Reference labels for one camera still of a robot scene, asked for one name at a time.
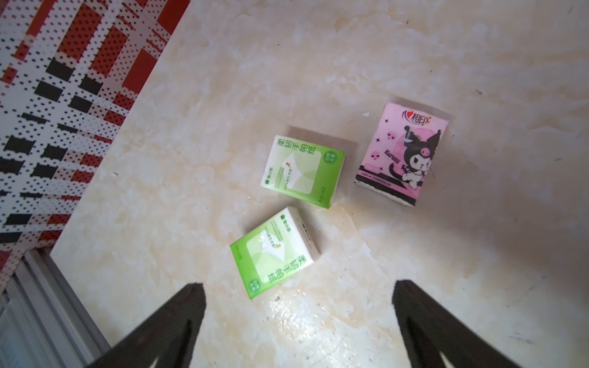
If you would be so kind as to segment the pink tissue pack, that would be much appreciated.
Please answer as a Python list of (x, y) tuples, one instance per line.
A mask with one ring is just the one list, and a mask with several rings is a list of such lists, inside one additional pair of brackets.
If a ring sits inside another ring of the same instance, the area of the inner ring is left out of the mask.
[(448, 124), (435, 114), (387, 103), (354, 182), (414, 207)]

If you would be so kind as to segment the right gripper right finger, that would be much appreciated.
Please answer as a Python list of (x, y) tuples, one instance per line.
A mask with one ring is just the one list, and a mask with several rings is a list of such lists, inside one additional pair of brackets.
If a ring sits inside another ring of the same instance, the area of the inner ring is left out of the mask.
[(398, 280), (392, 296), (412, 367), (517, 367), (411, 280)]

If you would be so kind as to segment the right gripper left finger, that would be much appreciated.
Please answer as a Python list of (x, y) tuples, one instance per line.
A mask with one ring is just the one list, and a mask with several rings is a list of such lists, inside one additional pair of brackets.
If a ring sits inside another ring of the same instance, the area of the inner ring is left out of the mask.
[(188, 367), (206, 311), (199, 283), (186, 285), (91, 367)]

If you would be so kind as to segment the green tissue pack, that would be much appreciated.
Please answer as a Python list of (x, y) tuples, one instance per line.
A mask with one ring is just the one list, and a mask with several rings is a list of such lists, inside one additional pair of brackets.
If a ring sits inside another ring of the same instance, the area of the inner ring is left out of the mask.
[(328, 209), (344, 162), (341, 150), (277, 135), (261, 187)]
[(251, 300), (320, 257), (300, 212), (293, 206), (254, 228), (230, 249)]

